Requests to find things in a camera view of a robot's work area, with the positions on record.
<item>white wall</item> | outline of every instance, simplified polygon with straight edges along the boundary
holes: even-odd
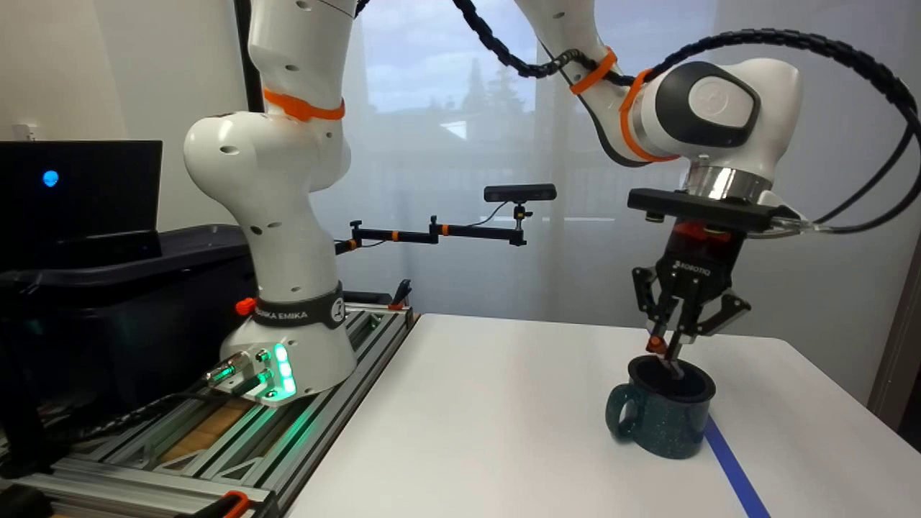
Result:
[[[539,58],[513,0],[477,6],[517,55]],[[717,28],[799,26],[867,45],[921,93],[921,11],[913,0],[599,0],[599,21],[627,72]],[[861,80],[821,58],[775,48],[714,58],[746,55],[781,55],[805,70],[804,123],[776,190],[805,214],[822,214],[873,173],[900,123]],[[395,287],[411,277],[424,311],[641,321],[627,270],[663,254],[667,226],[645,225],[625,196],[631,186],[673,186],[678,163],[614,167],[568,88],[500,72],[448,3],[373,0],[355,31],[346,88],[355,167],[317,198],[336,235],[350,218],[373,226],[424,226],[431,214],[475,222],[491,211],[480,201],[484,183],[562,186],[555,205],[533,205],[539,215],[522,251],[460,239],[383,245],[343,257],[350,287]],[[471,88],[488,96],[467,104]],[[231,0],[0,3],[0,137],[18,119],[39,120],[45,137],[163,137],[163,231],[228,222],[188,182],[178,143],[198,116],[238,106]],[[855,218],[900,193],[913,163],[899,175]],[[753,314],[735,331],[792,339],[867,401],[917,222],[913,208],[867,235],[746,245],[736,293],[753,303]]]
[[[159,226],[231,222],[185,173],[182,137],[245,106],[228,0],[3,0],[0,137],[163,140]]]

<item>black metal bar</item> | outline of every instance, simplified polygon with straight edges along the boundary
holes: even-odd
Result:
[[[775,225],[776,215],[786,215],[782,208],[756,208],[756,205],[724,205],[714,198],[696,198],[687,193],[667,190],[631,190],[627,208],[645,211],[647,215],[664,218],[694,218],[720,231],[750,231],[763,232]]]
[[[431,232],[439,232],[439,235],[467,235],[467,239],[500,239],[500,242],[510,242],[510,245],[524,245],[524,231],[513,231],[513,226],[437,225],[437,226],[431,226]]]
[[[357,251],[357,242],[336,242],[336,257]]]
[[[355,242],[372,239],[372,242],[421,242],[421,245],[437,245],[437,232],[411,232],[411,231],[373,231],[373,226],[357,226],[350,231]]]
[[[651,267],[634,267],[635,307],[638,307],[645,316],[652,316],[652,314],[657,314],[652,280],[657,280],[657,272],[652,272]]]
[[[696,324],[696,334],[717,334],[720,327],[724,327],[732,320],[736,320],[739,314],[750,311],[750,304],[735,293],[723,293],[720,298],[720,311]]]

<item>blue tape line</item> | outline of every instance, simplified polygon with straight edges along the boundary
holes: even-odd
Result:
[[[747,518],[768,518],[768,507],[759,501],[759,494],[753,493],[743,464],[736,460],[736,454],[732,451],[732,447],[724,444],[720,426],[714,422],[714,418],[707,418],[701,437],[710,444],[732,490],[736,493],[743,510]]]

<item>black cable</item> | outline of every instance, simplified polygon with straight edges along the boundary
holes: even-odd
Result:
[[[850,211],[855,201],[861,201],[877,182],[883,182],[888,175],[888,169],[899,163],[899,159],[907,153],[909,143],[913,143],[913,126],[907,126],[900,133],[900,137],[899,137],[896,149],[888,153],[888,159],[883,162],[883,167],[861,190],[855,190],[847,201],[832,208],[827,215],[815,218],[815,225],[822,225],[822,222],[835,218],[837,214]]]
[[[900,140],[896,143],[893,156],[883,162],[883,167],[858,193],[851,193],[847,201],[832,208],[815,225],[835,218],[837,214],[851,208],[858,198],[864,198],[877,182],[883,182],[888,175],[888,169],[899,163],[899,159],[907,153],[907,143],[913,134],[921,149],[921,133],[917,133],[921,123],[914,116],[917,104],[914,104],[913,93],[873,55],[867,55],[844,41],[829,41],[822,35],[805,35],[805,31],[792,31],[792,28],[746,28],[746,31],[710,35],[710,37],[701,37],[701,41],[687,44],[687,45],[677,48],[673,55],[667,55],[663,62],[657,62],[647,72],[647,80],[652,80],[657,74],[667,72],[671,65],[687,61],[690,55],[699,55],[707,48],[723,48],[723,45],[743,45],[743,44],[789,45],[789,48],[804,48],[804,52],[815,52],[829,61],[837,61],[841,65],[847,65],[847,70],[858,72],[864,80],[870,80],[907,120],[907,129],[904,129]],[[883,215],[870,218],[864,225],[847,225],[847,226],[827,225],[821,231],[822,232],[864,232],[864,231],[881,226],[881,225],[893,222],[899,214],[904,214],[917,196],[921,196],[921,169],[917,169],[913,190],[899,205],[893,205],[893,211],[886,211]]]
[[[463,15],[467,26],[480,37],[480,44],[498,58],[498,62],[513,65],[522,77],[550,77],[562,72],[568,62],[582,62],[585,70],[599,70],[599,61],[586,58],[578,48],[568,48],[547,62],[527,62],[517,55],[510,52],[504,41],[498,41],[488,28],[488,22],[477,15],[477,6],[471,0],[455,0],[458,11]],[[611,84],[631,85],[634,77],[608,72]]]
[[[553,58],[550,62],[533,65],[524,62],[522,58],[516,58],[510,52],[510,45],[504,45],[488,22],[484,18],[477,18],[471,0],[455,0],[455,6],[463,11],[467,26],[480,37],[480,44],[504,62],[513,65],[522,77],[547,77],[562,72],[562,65],[568,65],[569,61],[595,70],[595,61],[589,61],[586,55],[569,48],[562,52],[558,58]],[[763,45],[789,45],[789,48],[804,48],[804,52],[815,52],[822,55],[829,61],[837,61],[841,65],[858,72],[864,80],[870,80],[907,120],[907,133],[900,134],[900,140],[896,143],[893,156],[883,162],[883,167],[858,190],[851,193],[847,201],[841,201],[837,208],[832,208],[827,215],[821,215],[815,225],[822,225],[829,218],[835,218],[837,214],[844,214],[847,208],[851,208],[858,198],[864,198],[877,182],[883,182],[888,175],[888,169],[899,163],[899,159],[907,153],[909,134],[914,134],[917,149],[921,149],[921,123],[917,123],[917,104],[913,97],[913,93],[883,65],[877,62],[873,55],[844,44],[844,41],[829,41],[822,35],[805,35],[805,31],[792,31],[792,28],[743,28],[743,31],[723,31],[723,35],[710,35],[701,37],[696,44],[687,44],[681,48],[677,48],[673,55],[667,55],[663,62],[657,62],[645,80],[652,80],[657,74],[667,72],[671,65],[687,61],[690,55],[699,52],[710,52],[710,48],[723,48],[723,45],[743,45],[743,44],[763,44]],[[617,74],[608,72],[608,80],[625,85],[634,84],[634,77],[627,74]],[[881,226],[886,222],[893,222],[896,215],[900,215],[914,198],[921,196],[921,167],[917,167],[917,179],[913,183],[913,190],[893,205],[886,214],[864,222],[864,225],[847,225],[847,226],[821,226],[822,232],[861,232],[861,231],[873,231]]]
[[[500,201],[484,222],[475,222],[475,225],[467,225],[467,226],[484,226],[484,225],[488,225],[496,215],[498,215],[498,211],[504,211],[510,201]]]

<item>orange cable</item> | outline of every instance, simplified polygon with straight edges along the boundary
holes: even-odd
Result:
[[[278,106],[287,119],[293,120],[343,120],[346,119],[346,100],[340,100],[340,106],[333,110],[323,110],[323,106],[314,106],[301,97],[293,97],[293,96],[281,96],[281,93],[271,93],[271,88],[261,88],[261,97],[274,106]]]
[[[608,55],[601,58],[599,70],[592,70],[589,74],[585,74],[578,84],[569,85],[572,96],[585,96],[589,85],[601,84],[605,74],[617,65],[617,55],[614,48],[608,48]]]
[[[638,143],[635,134],[634,134],[631,110],[634,110],[634,104],[635,104],[635,97],[638,97],[638,88],[645,85],[645,74],[647,74],[647,70],[634,77],[631,93],[627,93],[627,97],[621,100],[621,110],[618,110],[621,137],[625,137],[627,149],[631,149],[634,156],[638,156],[641,162],[673,162],[673,156],[652,156],[652,153],[641,149],[641,143]]]

